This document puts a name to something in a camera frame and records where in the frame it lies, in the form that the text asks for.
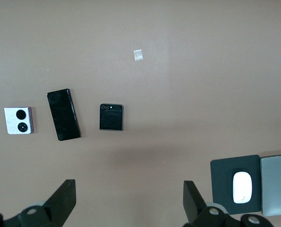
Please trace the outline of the black flip phone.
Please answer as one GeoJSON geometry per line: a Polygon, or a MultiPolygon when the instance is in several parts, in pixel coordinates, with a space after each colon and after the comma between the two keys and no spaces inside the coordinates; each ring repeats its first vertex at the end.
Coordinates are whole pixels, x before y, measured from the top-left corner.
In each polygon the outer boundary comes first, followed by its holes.
{"type": "Polygon", "coordinates": [[[122,131],[123,113],[122,104],[100,104],[100,130],[122,131]]]}

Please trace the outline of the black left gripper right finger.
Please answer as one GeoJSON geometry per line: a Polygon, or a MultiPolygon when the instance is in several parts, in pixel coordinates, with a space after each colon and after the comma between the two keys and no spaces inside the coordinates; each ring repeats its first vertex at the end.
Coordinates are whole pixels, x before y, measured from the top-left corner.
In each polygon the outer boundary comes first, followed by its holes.
{"type": "Polygon", "coordinates": [[[206,208],[206,203],[193,181],[184,181],[183,207],[190,224],[192,224],[206,208]]]}

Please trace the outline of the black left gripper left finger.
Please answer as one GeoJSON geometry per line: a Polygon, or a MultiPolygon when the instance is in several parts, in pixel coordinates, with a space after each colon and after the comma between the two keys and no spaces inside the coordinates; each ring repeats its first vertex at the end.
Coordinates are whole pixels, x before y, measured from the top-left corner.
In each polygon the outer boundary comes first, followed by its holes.
{"type": "Polygon", "coordinates": [[[62,227],[76,205],[76,181],[65,180],[43,204],[49,220],[55,227],[62,227]]]}

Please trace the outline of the white flip phone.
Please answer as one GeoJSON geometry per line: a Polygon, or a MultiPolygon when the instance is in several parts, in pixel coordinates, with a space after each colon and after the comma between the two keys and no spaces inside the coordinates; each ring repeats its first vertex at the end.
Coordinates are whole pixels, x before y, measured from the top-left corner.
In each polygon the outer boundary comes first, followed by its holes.
{"type": "Polygon", "coordinates": [[[5,107],[4,114],[8,134],[23,135],[34,132],[31,107],[5,107]]]}

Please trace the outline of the black slab smartphone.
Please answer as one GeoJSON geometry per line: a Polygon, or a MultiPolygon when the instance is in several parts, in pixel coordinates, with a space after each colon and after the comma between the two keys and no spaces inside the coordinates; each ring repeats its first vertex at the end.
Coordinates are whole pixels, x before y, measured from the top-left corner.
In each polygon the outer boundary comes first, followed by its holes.
{"type": "Polygon", "coordinates": [[[69,88],[47,93],[53,123],[59,141],[81,137],[69,88]]]}

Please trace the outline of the white computer mouse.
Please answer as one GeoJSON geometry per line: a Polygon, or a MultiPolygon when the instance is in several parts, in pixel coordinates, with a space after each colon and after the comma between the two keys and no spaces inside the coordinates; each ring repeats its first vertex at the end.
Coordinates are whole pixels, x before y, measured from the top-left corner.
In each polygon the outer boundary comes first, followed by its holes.
{"type": "Polygon", "coordinates": [[[252,197],[252,179],[250,174],[247,172],[235,173],[232,188],[234,203],[248,203],[252,197]]]}

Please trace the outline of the black mouse pad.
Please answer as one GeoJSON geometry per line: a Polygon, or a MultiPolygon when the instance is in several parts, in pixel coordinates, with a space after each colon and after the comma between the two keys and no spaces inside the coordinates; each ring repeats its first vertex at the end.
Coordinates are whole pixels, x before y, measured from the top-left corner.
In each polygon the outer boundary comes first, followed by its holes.
{"type": "Polygon", "coordinates": [[[250,155],[213,160],[210,162],[213,202],[222,205],[229,214],[259,212],[262,206],[260,156],[250,155]],[[248,203],[233,201],[233,176],[247,172],[252,179],[252,197],[248,203]]]}

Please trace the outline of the silver closed laptop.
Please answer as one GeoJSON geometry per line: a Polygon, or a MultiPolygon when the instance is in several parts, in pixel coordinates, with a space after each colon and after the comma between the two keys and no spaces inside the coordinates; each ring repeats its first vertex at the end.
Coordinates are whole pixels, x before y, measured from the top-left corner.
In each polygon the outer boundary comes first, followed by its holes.
{"type": "Polygon", "coordinates": [[[281,215],[281,155],[263,157],[260,163],[262,214],[281,215]]]}

